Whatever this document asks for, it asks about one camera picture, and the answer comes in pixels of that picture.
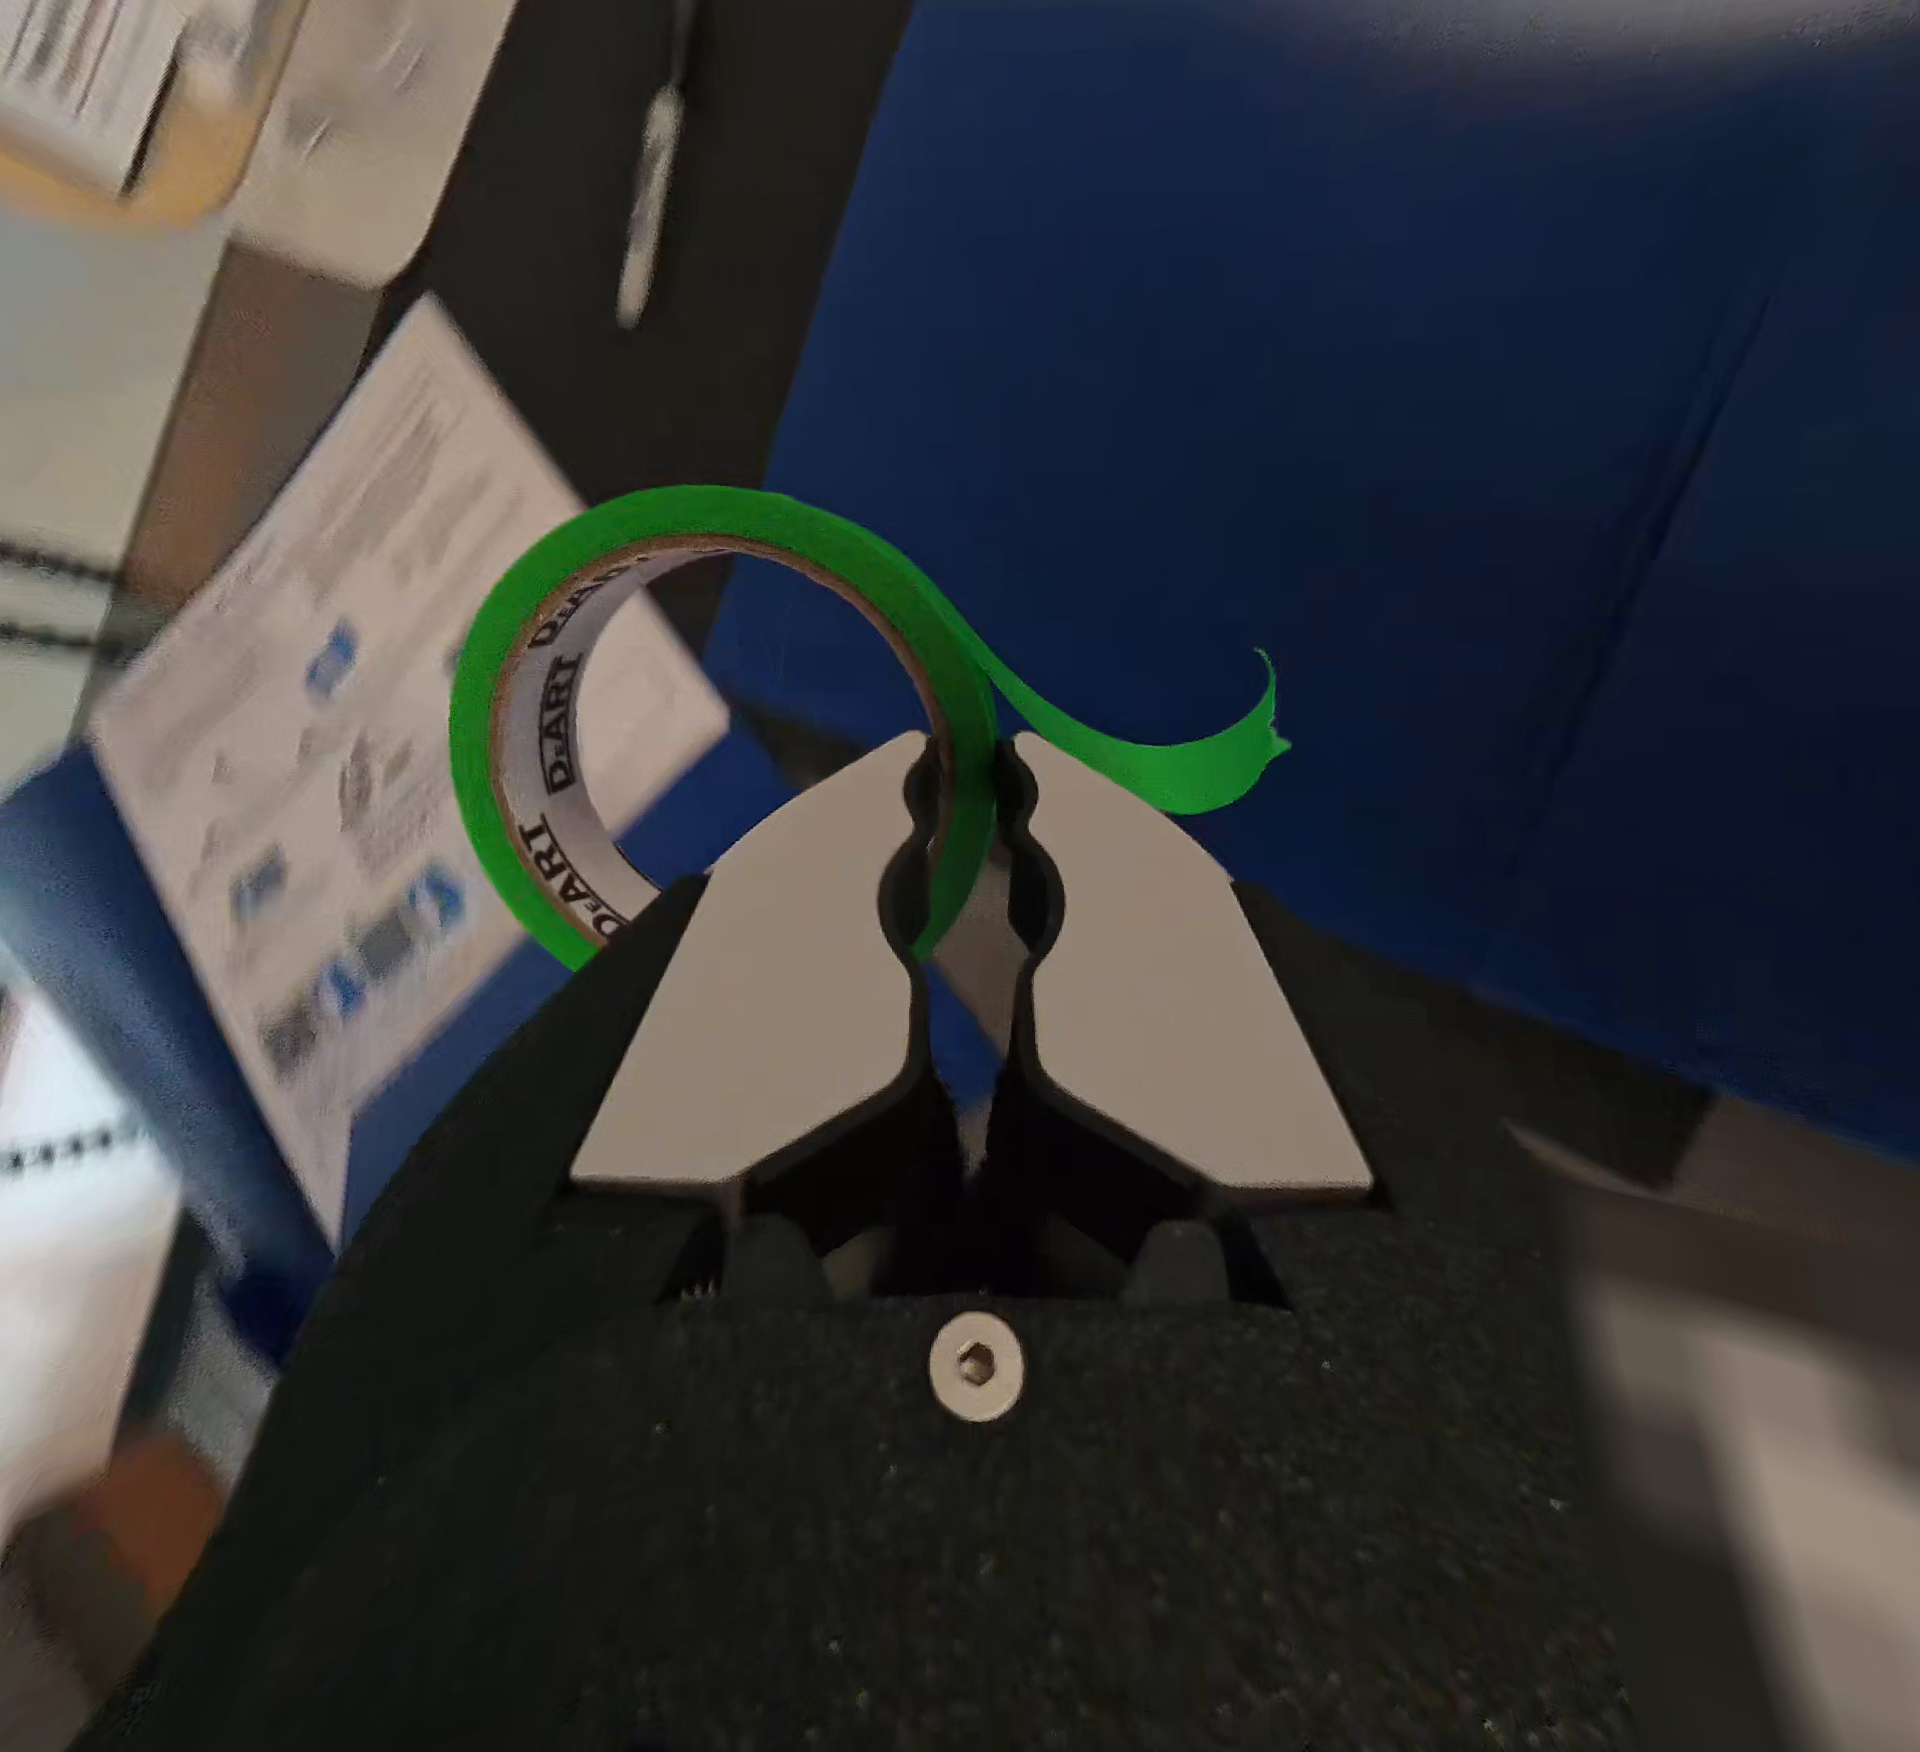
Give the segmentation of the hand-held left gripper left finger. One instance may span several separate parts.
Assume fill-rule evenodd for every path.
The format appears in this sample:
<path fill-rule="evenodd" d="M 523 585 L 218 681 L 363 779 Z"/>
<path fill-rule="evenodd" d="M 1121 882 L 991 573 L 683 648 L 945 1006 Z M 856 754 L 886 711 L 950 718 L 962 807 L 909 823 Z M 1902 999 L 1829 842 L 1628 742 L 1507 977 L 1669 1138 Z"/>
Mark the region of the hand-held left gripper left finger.
<path fill-rule="evenodd" d="M 573 1230 L 691 1222 L 695 1277 L 777 1222 L 866 1291 L 945 1291 L 966 1151 L 934 1064 L 942 756 L 904 730 L 782 805 L 707 876 L 573 1159 Z"/>

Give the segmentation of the cardboard box with label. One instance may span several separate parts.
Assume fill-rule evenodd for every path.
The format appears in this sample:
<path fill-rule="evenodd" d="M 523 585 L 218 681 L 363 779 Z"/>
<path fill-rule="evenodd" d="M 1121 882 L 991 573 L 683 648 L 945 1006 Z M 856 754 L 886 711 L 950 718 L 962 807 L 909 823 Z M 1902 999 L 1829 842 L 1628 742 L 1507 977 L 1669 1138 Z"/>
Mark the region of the cardboard box with label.
<path fill-rule="evenodd" d="M 5 205 L 187 229 L 251 163 L 310 0 L 5 0 Z"/>

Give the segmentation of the green tape roll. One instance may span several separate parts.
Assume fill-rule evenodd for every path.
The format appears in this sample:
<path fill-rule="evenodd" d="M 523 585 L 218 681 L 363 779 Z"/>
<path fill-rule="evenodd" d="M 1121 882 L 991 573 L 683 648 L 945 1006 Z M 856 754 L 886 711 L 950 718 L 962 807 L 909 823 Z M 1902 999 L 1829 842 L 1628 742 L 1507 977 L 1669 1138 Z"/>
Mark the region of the green tape roll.
<path fill-rule="evenodd" d="M 539 536 L 486 596 L 448 690 L 448 779 L 467 835 L 507 914 L 563 971 L 582 971 L 655 901 L 586 794 L 582 681 L 610 619 L 655 576 L 715 555 L 786 564 L 845 596 L 909 672 L 942 765 L 925 964 L 957 922 L 996 823 L 996 704 L 1028 730 L 1167 815 L 1237 805 L 1288 750 L 1276 676 L 1206 738 L 1147 747 L 1101 734 L 1020 681 L 945 592 L 870 527 L 798 496 L 666 484 L 615 496 Z"/>

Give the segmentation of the printed instruction sheet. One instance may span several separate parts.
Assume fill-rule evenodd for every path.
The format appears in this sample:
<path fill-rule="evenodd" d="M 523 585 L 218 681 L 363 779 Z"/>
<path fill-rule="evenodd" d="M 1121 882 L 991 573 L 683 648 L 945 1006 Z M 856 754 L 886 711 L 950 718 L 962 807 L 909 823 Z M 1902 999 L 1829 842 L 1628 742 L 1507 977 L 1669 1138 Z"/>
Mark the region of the printed instruction sheet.
<path fill-rule="evenodd" d="M 371 1097 L 523 946 L 448 781 L 456 651 L 578 500 L 422 294 L 89 750 L 326 1243 Z"/>

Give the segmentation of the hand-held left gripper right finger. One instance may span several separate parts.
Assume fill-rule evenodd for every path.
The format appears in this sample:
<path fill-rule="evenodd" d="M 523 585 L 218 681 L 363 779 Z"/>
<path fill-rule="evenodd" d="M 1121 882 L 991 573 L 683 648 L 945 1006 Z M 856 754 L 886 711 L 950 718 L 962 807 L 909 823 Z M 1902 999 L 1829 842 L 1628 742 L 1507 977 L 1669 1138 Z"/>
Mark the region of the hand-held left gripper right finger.
<path fill-rule="evenodd" d="M 1280 1295 L 1254 1214 L 1363 1207 L 1355 1140 L 1234 876 L 1019 734 L 994 763 L 1020 938 L 975 1181 L 996 1295 Z"/>

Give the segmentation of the white pen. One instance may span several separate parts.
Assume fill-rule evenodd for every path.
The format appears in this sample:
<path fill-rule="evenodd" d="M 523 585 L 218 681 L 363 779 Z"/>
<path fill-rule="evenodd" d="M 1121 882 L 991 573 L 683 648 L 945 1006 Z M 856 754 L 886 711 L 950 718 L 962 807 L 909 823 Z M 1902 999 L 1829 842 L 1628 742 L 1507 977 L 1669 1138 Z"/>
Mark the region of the white pen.
<path fill-rule="evenodd" d="M 674 164 L 686 134 L 691 81 L 697 59 L 702 0 L 670 5 L 666 75 L 655 88 L 644 118 L 635 196 L 628 218 L 628 246 L 615 284 L 615 326 L 635 330 L 645 316 L 660 277 L 660 246 L 666 229 L 666 205 Z"/>

